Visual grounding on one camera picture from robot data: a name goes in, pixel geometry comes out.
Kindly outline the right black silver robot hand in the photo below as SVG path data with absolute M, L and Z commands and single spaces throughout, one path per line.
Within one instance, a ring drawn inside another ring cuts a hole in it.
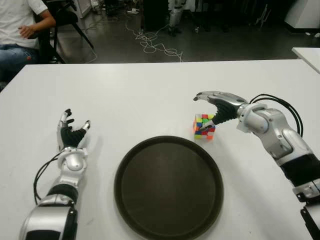
M 249 104 L 247 100 L 238 95 L 221 91 L 199 92 L 193 98 L 193 100 L 204 100 L 217 108 L 215 117 L 202 125 L 202 127 L 199 129 L 201 132 L 206 131 L 215 125 L 238 118 L 238 110 L 241 107 L 246 107 Z

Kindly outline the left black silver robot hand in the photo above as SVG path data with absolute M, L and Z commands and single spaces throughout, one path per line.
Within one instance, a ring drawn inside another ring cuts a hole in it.
M 70 118 L 71 115 L 71 109 L 66 109 L 57 124 L 57 145 L 60 152 L 68 147 L 77 148 L 91 127 L 91 121 L 87 120 L 82 127 L 73 130 L 70 124 L 75 120 Z

